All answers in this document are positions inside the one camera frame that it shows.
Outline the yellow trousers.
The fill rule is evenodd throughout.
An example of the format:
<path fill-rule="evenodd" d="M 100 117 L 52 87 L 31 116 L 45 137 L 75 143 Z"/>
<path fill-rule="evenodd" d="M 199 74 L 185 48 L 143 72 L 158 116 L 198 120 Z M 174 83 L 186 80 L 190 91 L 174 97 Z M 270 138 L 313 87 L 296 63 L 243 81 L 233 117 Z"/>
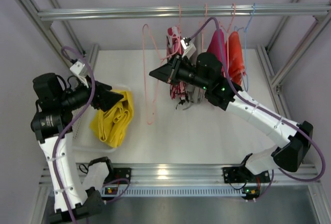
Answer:
<path fill-rule="evenodd" d="M 94 136 L 111 148 L 118 148 L 125 139 L 129 124 L 134 117 L 134 102 L 131 91 L 115 89 L 123 95 L 110 110 L 98 110 L 89 127 Z"/>

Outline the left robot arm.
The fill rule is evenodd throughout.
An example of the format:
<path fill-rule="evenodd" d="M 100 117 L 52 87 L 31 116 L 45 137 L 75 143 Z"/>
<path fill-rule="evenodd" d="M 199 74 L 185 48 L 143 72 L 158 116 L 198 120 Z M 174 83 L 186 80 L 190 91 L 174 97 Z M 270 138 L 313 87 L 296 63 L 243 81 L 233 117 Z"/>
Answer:
<path fill-rule="evenodd" d="M 82 182 L 72 154 L 72 126 L 77 117 L 73 111 L 86 110 L 88 106 L 110 110 L 124 95 L 112 91 L 111 86 L 92 82 L 79 82 L 74 89 L 67 88 L 65 80 L 46 73 L 33 80 L 33 89 L 38 97 L 36 113 L 31 129 L 47 160 L 55 194 L 54 223 L 69 222 L 98 213 L 101 204 L 100 189 L 112 173 L 111 163 L 105 158 L 91 161 L 88 173 Z"/>

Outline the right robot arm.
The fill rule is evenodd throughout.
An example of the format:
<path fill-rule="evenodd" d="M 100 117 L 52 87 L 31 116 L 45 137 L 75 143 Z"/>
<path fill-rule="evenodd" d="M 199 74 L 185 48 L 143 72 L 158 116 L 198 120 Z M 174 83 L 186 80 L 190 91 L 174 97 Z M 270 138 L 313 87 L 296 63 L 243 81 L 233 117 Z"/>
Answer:
<path fill-rule="evenodd" d="M 240 117 L 273 141 L 272 148 L 248 154 L 234 167 L 234 172 L 245 181 L 272 169 L 296 172 L 310 149 L 313 126 L 307 121 L 290 121 L 264 107 L 224 77 L 221 69 L 222 63 L 214 54 L 203 52 L 195 65 L 175 55 L 149 72 L 149 76 L 168 84 L 185 82 L 203 89 L 209 103 Z"/>

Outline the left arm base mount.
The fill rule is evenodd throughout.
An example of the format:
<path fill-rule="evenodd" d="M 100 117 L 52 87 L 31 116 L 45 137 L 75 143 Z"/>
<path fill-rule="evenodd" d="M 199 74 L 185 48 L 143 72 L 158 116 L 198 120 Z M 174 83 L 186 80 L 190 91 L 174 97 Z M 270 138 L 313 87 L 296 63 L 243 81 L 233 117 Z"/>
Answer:
<path fill-rule="evenodd" d="M 110 184 L 111 181 L 122 179 L 122 181 L 117 182 L 117 184 L 127 184 L 125 179 L 127 179 L 129 182 L 131 182 L 131 172 L 132 168 L 113 168 L 109 175 L 104 180 L 103 184 Z"/>

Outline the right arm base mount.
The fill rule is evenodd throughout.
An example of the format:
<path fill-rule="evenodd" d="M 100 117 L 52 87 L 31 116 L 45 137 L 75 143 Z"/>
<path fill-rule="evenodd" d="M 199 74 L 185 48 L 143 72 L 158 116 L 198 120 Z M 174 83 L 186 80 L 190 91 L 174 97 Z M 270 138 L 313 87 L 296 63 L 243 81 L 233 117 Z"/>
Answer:
<path fill-rule="evenodd" d="M 250 179 L 249 171 L 243 166 L 223 167 L 222 172 L 226 184 L 247 183 Z"/>

